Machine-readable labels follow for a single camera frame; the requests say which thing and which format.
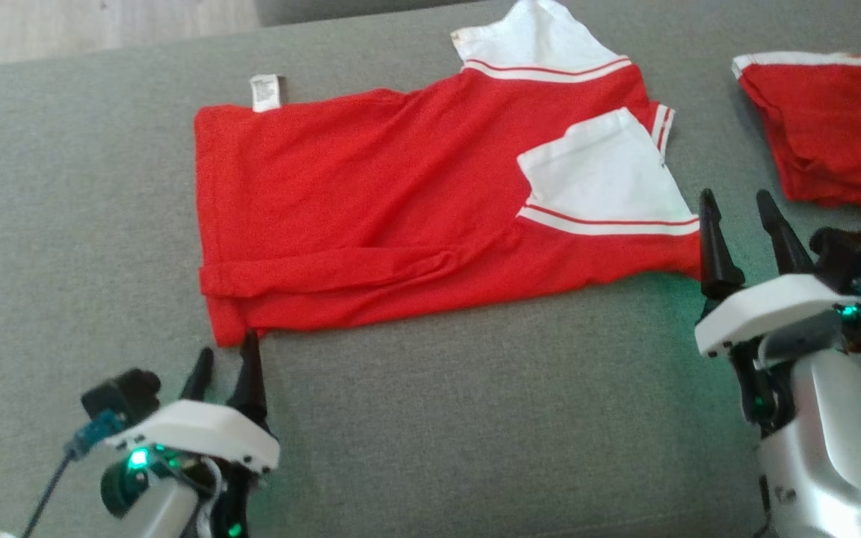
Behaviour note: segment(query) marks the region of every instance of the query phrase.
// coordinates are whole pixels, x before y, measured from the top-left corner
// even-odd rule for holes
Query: red fabric
[[[516,157],[621,106],[657,103],[635,65],[580,83],[465,69],[411,93],[206,107],[195,119],[201,291],[219,345],[246,327],[352,327],[689,273],[698,234],[572,235],[515,218]]]
[[[861,205],[861,66],[751,64],[739,83],[762,113],[786,198]]]

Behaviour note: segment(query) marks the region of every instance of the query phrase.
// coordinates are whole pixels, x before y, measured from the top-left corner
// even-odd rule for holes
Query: wooden floor
[[[258,27],[254,0],[0,0],[0,64]]]

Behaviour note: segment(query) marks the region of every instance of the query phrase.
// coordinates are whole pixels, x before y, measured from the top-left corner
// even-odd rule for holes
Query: gray tablecloth
[[[191,120],[457,71],[448,32],[507,2],[268,28],[0,67],[0,528],[18,532],[84,422],[78,396],[133,365],[177,395],[208,344],[198,293]],[[679,112],[669,162],[696,207],[715,189],[751,282],[775,275],[753,203],[778,191],[730,59],[861,52],[861,2],[574,2]],[[787,204],[800,235],[861,210]],[[276,334],[262,343],[283,460],[250,504],[254,536],[729,536],[761,524],[755,433],[724,361],[694,349],[695,282],[646,275],[525,303]],[[235,354],[219,355],[226,395]],[[75,464],[38,536],[112,534],[107,453]]]

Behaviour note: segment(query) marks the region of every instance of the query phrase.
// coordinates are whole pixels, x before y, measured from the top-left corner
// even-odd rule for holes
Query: white care label
[[[281,84],[277,75],[254,75],[252,83],[252,109],[264,112],[281,106]]]

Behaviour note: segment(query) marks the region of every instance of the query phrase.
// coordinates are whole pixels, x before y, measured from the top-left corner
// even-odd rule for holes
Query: green led light
[[[148,449],[139,448],[132,452],[129,456],[129,467],[132,469],[141,469],[148,464]]]

